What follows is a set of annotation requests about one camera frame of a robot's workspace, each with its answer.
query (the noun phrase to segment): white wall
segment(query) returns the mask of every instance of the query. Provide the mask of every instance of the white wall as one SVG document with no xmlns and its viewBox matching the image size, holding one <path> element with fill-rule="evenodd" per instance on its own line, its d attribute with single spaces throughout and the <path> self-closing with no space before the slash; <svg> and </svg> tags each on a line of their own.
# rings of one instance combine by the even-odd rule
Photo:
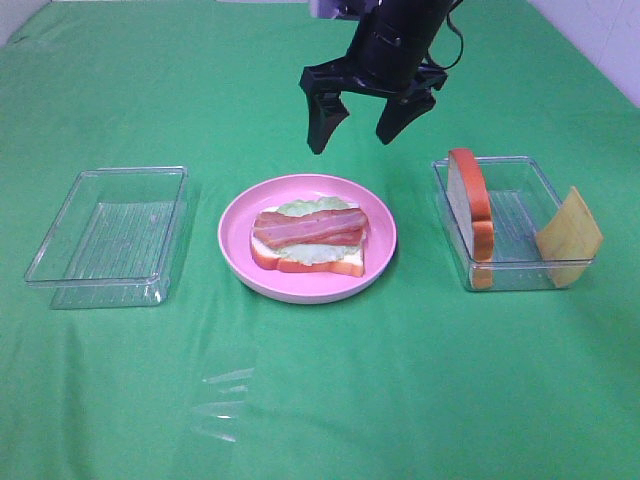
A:
<svg viewBox="0 0 640 480">
<path fill-rule="evenodd" d="M 640 0 L 529 0 L 640 107 Z"/>
<path fill-rule="evenodd" d="M 49 0 L 0 0 L 0 47 Z"/>
</svg>

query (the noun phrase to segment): clear plastic container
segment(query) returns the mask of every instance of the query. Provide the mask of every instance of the clear plastic container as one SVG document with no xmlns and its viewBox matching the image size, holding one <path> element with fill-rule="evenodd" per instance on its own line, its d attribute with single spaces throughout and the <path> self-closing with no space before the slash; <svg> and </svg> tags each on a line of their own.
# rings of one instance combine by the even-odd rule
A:
<svg viewBox="0 0 640 480">
<path fill-rule="evenodd" d="M 25 273 L 51 308 L 152 306 L 179 274 L 184 167 L 103 168 L 76 178 Z"/>
<path fill-rule="evenodd" d="M 467 290 L 555 289 L 558 287 L 551 279 L 554 269 L 583 270 L 593 262 L 593 258 L 547 261 L 541 257 L 535 235 L 551 221 L 562 202 L 534 160 L 526 156 L 480 157 L 477 160 L 489 191 L 494 223 L 491 262 L 473 260 L 465 245 L 447 198 L 448 159 L 432 164 L 438 187 L 436 204 L 460 279 Z M 474 288 L 471 278 L 487 273 L 487 270 L 493 277 L 491 287 Z"/>
</svg>

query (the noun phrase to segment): green table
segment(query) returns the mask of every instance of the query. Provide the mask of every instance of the green table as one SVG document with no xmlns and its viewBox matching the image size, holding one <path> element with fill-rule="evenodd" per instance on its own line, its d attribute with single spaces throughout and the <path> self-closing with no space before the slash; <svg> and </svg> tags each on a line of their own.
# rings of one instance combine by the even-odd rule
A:
<svg viewBox="0 0 640 480">
<path fill-rule="evenodd" d="M 345 94 L 351 116 L 321 156 L 297 82 L 344 53 L 353 22 L 299 4 L 51 3 L 13 36 L 0 477 L 640 476 L 640 112 L 524 0 L 466 2 L 455 19 L 467 46 L 435 110 L 385 147 L 383 102 Z M 456 48 L 443 30 L 433 53 Z M 531 155 L 561 196 L 580 188 L 605 243 L 572 289 L 462 289 L 429 171 L 456 146 Z M 166 303 L 56 311 L 24 285 L 79 171 L 175 164 L 200 197 Z M 299 172 L 352 179 L 395 216 L 388 269 L 344 301 L 260 296 L 218 248 L 236 195 Z M 225 406 L 233 418 L 215 417 Z"/>
</svg>

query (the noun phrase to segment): pink plate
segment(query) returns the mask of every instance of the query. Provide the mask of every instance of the pink plate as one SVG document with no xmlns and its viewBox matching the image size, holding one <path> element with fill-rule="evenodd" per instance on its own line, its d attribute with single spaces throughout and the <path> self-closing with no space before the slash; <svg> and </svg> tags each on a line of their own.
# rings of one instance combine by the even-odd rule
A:
<svg viewBox="0 0 640 480">
<path fill-rule="evenodd" d="M 369 218 L 364 275 L 282 273 L 258 267 L 249 246 L 256 215 L 267 207 L 323 196 L 357 203 Z M 286 175 L 259 183 L 238 195 L 220 218 L 218 242 L 233 272 L 256 292 L 289 303 L 329 303 L 355 295 L 380 276 L 396 248 L 396 224 L 386 205 L 357 183 L 330 175 Z"/>
</svg>

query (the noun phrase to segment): sandwich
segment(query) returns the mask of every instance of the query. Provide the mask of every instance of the sandwich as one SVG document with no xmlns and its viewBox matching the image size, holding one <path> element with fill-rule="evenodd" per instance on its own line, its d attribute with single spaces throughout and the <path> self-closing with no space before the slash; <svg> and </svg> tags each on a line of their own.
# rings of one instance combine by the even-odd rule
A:
<svg viewBox="0 0 640 480">
<path fill-rule="evenodd" d="M 468 148 L 449 152 L 447 197 L 471 258 L 490 262 L 495 239 L 489 192 L 482 169 Z M 472 268 L 469 280 L 473 288 L 487 289 L 493 285 L 493 274 L 488 268 Z"/>
<path fill-rule="evenodd" d="M 261 211 L 251 231 L 251 256 L 265 270 L 364 275 L 368 219 L 338 197 L 296 200 Z"/>
</svg>

